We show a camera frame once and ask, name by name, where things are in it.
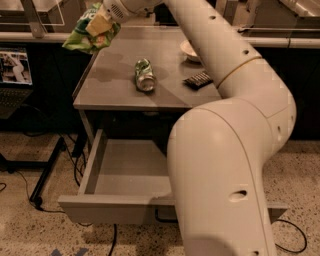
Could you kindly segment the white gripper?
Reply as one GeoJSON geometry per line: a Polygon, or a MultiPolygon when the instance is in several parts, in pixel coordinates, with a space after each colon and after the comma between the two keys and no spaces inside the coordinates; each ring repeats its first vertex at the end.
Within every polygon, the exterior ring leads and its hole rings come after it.
{"type": "MultiPolygon", "coordinates": [[[[163,0],[103,0],[106,11],[117,23],[125,23],[140,11],[154,8],[163,0]]],[[[96,14],[88,23],[86,31],[93,37],[98,36],[112,27],[112,19],[108,15],[96,14]]]]}

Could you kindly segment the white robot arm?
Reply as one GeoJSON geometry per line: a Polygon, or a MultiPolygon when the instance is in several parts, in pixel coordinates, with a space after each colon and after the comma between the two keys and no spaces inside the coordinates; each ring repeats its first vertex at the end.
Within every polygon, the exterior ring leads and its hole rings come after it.
{"type": "Polygon", "coordinates": [[[296,121],[293,96],[207,0],[99,0],[124,23],[166,4],[221,100],[186,112],[167,146],[186,256],[277,256],[262,181],[296,121]]]}

